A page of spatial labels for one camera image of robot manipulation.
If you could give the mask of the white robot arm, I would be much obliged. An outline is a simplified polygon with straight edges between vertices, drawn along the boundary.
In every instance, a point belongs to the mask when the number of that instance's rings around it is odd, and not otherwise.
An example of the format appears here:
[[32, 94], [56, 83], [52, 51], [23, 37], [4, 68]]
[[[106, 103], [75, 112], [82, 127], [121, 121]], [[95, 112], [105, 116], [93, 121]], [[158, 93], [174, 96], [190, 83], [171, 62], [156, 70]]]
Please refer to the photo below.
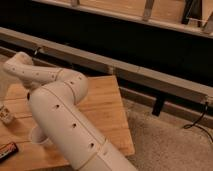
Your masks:
[[43, 67], [18, 52], [3, 64], [29, 90], [28, 104], [44, 134], [76, 171], [138, 171], [76, 105], [88, 93], [88, 79], [66, 68]]

